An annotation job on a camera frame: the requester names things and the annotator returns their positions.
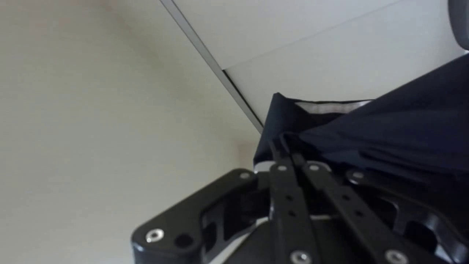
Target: white ceiling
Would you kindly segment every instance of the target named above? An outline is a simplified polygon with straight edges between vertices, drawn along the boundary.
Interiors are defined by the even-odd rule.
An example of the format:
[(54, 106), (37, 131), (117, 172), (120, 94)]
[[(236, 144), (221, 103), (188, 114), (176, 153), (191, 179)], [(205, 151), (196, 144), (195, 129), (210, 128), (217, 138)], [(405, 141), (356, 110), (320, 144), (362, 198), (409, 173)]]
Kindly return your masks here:
[(397, 0), (175, 0), (223, 69)]
[[(153, 38), (151, 28), (161, 28), (161, 10), (151, 12), (158, 0), (114, 1), (126, 3), (123, 13), (138, 4), (133, 28), (148, 18), (139, 35), (172, 50)], [(279, 91), (305, 100), (375, 98), (463, 54), (446, 0), (175, 3), (261, 120)]]

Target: black metal bar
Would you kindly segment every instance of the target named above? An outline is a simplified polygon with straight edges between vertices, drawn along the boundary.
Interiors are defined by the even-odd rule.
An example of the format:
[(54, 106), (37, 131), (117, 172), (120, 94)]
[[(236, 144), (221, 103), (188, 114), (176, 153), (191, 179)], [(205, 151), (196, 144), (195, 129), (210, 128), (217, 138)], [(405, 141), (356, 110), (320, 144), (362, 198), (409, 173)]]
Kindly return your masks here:
[(333, 204), (374, 263), (388, 264), (388, 252), (399, 252), (409, 264), (418, 263), (419, 258), (425, 258), (425, 263), (441, 263), (430, 254), (416, 252), (393, 233), (352, 188), (340, 185), (321, 163), (305, 164), (303, 173)]
[(350, 172), (347, 179), (355, 185), (380, 191), (396, 204), (394, 232), (405, 235), (410, 223), (424, 224), (454, 263), (469, 261), (469, 241), (463, 236), (469, 233), (469, 207), (459, 199), (449, 176), (441, 179), (428, 175), (419, 185), (377, 172), (361, 172), (359, 179)]
[(271, 167), (270, 194), (276, 263), (292, 263), (292, 258), (321, 263), (305, 197), (289, 160)]

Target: bolt head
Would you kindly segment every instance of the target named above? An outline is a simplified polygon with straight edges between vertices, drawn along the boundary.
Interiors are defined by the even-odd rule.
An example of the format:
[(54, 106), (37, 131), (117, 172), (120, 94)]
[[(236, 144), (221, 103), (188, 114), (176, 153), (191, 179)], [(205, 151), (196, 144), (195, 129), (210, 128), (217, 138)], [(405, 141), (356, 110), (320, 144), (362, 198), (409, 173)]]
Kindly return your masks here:
[(353, 179), (364, 179), (365, 175), (364, 175), (362, 172), (353, 172), (353, 173), (352, 173), (352, 177), (353, 177)]
[(240, 179), (249, 179), (249, 177), (251, 177), (251, 173), (240, 173), (239, 177), (240, 177)]
[(409, 263), (409, 258), (406, 257), (406, 254), (396, 251), (396, 249), (386, 251), (386, 260), (390, 264), (408, 264)]
[(145, 241), (147, 243), (154, 243), (158, 242), (164, 238), (164, 230), (163, 229), (153, 229), (147, 233)]
[(293, 264), (311, 264), (311, 257), (305, 251), (295, 251), (290, 255)]
[(317, 164), (311, 164), (309, 166), (309, 170), (312, 170), (312, 172), (318, 172), (321, 167), (320, 166), (317, 166)]

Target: black fabric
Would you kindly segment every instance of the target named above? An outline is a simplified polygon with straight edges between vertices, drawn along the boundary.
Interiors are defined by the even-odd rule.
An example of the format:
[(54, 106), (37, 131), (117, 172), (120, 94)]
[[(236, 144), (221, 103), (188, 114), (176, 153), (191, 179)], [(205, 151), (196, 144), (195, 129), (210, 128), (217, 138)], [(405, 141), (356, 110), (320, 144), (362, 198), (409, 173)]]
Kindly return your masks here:
[(469, 56), (349, 114), (321, 119), (295, 101), (274, 95), (255, 163), (270, 158), (267, 141), (289, 132), (305, 154), (336, 164), (406, 177), (469, 176)]
[(449, 15), (456, 43), (469, 50), (469, 1), (449, 0)]

